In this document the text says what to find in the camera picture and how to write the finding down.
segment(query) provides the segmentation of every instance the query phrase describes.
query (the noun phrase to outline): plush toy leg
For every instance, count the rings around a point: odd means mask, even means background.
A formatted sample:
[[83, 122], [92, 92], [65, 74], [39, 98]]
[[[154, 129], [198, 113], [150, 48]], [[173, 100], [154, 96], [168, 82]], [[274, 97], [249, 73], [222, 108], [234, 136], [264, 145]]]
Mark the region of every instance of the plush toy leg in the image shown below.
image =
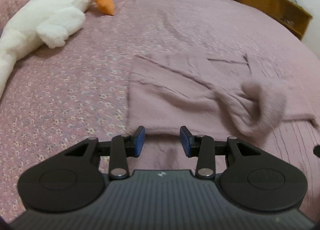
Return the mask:
[[83, 25], [85, 14], [75, 7], [57, 11], [37, 27], [37, 34], [49, 48], [63, 47], [70, 35]]
[[16, 58], [14, 56], [0, 52], [0, 99], [15, 63]]

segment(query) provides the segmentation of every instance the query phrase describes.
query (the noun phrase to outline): ribbed black surface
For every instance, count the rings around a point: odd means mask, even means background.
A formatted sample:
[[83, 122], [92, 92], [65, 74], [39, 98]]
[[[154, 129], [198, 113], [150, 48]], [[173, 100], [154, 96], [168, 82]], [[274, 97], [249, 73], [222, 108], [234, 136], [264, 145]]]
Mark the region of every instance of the ribbed black surface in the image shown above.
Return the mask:
[[59, 215], [27, 211], [11, 225], [16, 230], [219, 229], [306, 230], [312, 223], [298, 211], [260, 215], [241, 210], [213, 182], [197, 180], [188, 170], [135, 171], [113, 181], [84, 209]]

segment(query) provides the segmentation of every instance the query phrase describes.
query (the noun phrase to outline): white plush toy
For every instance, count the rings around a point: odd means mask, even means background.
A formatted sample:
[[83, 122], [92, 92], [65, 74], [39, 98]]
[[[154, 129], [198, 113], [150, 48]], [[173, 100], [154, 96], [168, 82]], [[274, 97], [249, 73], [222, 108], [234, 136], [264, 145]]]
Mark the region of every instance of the white plush toy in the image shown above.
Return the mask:
[[85, 20], [91, 0], [30, 0], [5, 26], [0, 38], [0, 98], [16, 61], [44, 43], [63, 47]]

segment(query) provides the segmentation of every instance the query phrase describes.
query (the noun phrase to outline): bed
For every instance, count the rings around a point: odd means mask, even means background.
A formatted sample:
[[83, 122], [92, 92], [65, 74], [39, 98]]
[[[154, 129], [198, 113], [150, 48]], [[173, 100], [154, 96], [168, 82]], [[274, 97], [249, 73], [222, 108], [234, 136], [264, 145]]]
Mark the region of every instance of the bed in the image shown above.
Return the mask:
[[[0, 28], [27, 1], [0, 0]], [[83, 29], [65, 47], [43, 46], [15, 66], [0, 103], [0, 214], [7, 221], [24, 211], [16, 190], [23, 171], [86, 137], [104, 141], [126, 132], [135, 54], [200, 46], [221, 56], [254, 56], [269, 76], [276, 75], [275, 65], [282, 66], [281, 75], [294, 81], [315, 116], [320, 114], [318, 59], [259, 10], [230, 0], [114, 2], [114, 17], [91, 7]], [[281, 123], [260, 146], [305, 173], [309, 188], [300, 209], [313, 220], [320, 219], [320, 161], [313, 155], [318, 144], [318, 130], [300, 120]], [[129, 160], [131, 169], [194, 169], [195, 164], [165, 137], [146, 144], [140, 159]], [[223, 169], [222, 160], [218, 166]]]

